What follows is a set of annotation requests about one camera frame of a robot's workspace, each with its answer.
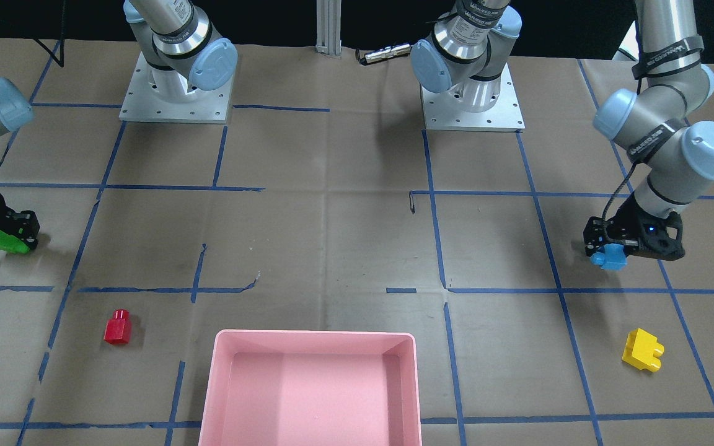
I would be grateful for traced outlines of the back aluminium profile post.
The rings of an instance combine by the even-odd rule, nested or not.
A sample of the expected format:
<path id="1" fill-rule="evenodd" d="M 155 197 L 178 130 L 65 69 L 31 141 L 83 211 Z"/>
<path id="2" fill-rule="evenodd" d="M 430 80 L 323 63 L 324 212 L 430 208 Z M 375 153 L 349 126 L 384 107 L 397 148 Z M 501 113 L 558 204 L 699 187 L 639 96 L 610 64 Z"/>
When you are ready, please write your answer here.
<path id="1" fill-rule="evenodd" d="M 315 2 L 317 11 L 317 40 L 315 51 L 331 58 L 341 58 L 341 0 L 318 0 Z"/>

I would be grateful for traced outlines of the pink plastic box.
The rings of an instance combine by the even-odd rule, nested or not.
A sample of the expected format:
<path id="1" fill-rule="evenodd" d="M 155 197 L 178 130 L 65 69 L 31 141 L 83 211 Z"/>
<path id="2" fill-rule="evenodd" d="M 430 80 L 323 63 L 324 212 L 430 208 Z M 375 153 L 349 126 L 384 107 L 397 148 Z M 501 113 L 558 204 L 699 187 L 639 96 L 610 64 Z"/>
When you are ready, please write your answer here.
<path id="1" fill-rule="evenodd" d="M 408 333 L 222 330 L 201 445 L 420 445 Z"/>

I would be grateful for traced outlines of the green toy block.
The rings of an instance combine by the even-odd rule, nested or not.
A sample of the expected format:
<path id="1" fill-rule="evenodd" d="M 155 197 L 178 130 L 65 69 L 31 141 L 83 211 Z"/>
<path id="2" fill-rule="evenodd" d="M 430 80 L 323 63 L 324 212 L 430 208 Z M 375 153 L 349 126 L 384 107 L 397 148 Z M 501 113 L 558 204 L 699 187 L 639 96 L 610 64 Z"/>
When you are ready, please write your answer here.
<path id="1" fill-rule="evenodd" d="M 0 250 L 12 254 L 28 254 L 31 247 L 20 238 L 0 230 Z"/>

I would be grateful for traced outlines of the yellow toy block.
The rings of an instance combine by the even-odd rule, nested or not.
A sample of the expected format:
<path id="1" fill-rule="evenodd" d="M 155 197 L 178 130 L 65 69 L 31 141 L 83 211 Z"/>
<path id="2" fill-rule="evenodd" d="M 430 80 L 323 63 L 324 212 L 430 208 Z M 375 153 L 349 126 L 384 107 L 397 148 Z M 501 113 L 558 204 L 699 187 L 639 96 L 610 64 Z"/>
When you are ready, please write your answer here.
<path id="1" fill-rule="evenodd" d="M 659 372 L 662 367 L 661 356 L 665 347 L 653 334 L 643 328 L 636 328 L 627 334 L 622 353 L 622 361 L 638 370 Z"/>

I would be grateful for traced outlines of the red toy block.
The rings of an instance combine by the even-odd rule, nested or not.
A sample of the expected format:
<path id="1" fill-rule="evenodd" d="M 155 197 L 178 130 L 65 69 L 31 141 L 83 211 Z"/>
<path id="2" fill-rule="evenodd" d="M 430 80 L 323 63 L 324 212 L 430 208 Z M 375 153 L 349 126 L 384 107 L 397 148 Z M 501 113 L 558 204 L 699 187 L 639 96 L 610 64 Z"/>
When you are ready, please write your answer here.
<path id="1" fill-rule="evenodd" d="M 105 342 L 111 345 L 128 344 L 131 339 L 130 312 L 126 308 L 117 308 L 107 321 L 103 335 Z"/>

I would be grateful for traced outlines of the blue toy block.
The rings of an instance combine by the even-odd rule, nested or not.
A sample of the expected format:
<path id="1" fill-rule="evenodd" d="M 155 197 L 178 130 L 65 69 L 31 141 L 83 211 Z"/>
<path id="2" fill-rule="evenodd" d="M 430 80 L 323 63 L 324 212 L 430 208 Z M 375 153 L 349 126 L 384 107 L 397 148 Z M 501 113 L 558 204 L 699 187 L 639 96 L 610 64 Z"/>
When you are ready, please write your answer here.
<path id="1" fill-rule="evenodd" d="M 620 271 L 627 265 L 625 246 L 618 243 L 603 245 L 589 259 L 593 265 L 597 265 L 602 270 Z"/>

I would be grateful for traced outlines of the metal cylinder on table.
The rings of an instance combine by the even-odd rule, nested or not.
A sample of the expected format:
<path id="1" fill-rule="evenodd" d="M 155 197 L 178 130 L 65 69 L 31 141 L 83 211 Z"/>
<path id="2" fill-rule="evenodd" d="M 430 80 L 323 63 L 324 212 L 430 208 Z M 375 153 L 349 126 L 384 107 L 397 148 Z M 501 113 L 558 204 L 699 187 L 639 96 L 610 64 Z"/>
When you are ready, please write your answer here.
<path id="1" fill-rule="evenodd" d="M 368 53 L 363 53 L 360 49 L 355 49 L 355 59 L 363 67 L 380 63 L 389 59 L 408 56 L 411 53 L 412 46 L 410 43 L 400 43 L 399 45 L 391 45 L 385 48 L 380 48 Z"/>

